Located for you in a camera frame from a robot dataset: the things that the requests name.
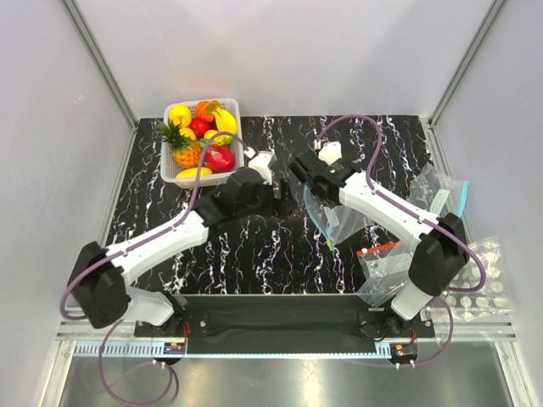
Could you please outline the teal zipper clear bag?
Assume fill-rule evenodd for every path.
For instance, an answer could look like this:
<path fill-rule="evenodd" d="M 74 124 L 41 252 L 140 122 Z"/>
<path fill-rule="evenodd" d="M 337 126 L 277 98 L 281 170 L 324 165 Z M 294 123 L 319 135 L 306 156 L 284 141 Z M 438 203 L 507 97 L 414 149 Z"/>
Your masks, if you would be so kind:
<path fill-rule="evenodd" d="M 374 222 L 367 216 L 343 205 L 329 208 L 319 203 L 308 186 L 303 189 L 305 212 L 329 247 L 335 247 Z"/>

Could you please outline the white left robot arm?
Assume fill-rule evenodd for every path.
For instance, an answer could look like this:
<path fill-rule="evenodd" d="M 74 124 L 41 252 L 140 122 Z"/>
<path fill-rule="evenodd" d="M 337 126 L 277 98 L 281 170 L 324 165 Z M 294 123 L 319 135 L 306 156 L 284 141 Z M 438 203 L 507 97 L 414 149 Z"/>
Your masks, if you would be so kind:
<path fill-rule="evenodd" d="M 287 179 L 274 185 L 258 170 L 243 167 L 161 226 L 106 248 L 96 242 L 86 244 L 66 292 L 95 329 L 128 320 L 148 323 L 166 336 L 175 335 L 182 329 L 181 305 L 161 292 L 136 289 L 132 283 L 175 254 L 223 233 L 237 220 L 250 215 L 284 219 L 296 206 Z"/>

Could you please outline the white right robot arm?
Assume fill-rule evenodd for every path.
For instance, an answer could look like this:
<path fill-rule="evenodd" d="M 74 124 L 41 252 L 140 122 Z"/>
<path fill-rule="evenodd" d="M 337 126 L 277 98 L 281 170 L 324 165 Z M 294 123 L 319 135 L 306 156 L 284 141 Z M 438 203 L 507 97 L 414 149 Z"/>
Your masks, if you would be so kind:
<path fill-rule="evenodd" d="M 343 205 L 368 216 L 413 252 L 407 282 L 384 317 L 390 333 L 406 335 L 423 306 L 439 296 L 469 261 L 462 220 L 452 213 L 439 217 L 419 209 L 373 183 L 364 170 L 345 158 L 328 164 L 306 151 L 289 169 L 321 203 Z"/>

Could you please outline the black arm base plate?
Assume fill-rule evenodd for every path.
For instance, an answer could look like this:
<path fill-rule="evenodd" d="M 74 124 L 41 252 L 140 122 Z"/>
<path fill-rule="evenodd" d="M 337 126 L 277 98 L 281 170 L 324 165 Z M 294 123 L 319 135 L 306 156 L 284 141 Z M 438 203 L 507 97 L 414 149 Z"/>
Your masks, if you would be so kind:
<path fill-rule="evenodd" d="M 368 354 L 380 344 L 434 337 L 432 321 L 405 322 L 355 294 L 190 295 L 167 328 L 138 322 L 135 335 L 186 338 L 188 354 Z"/>

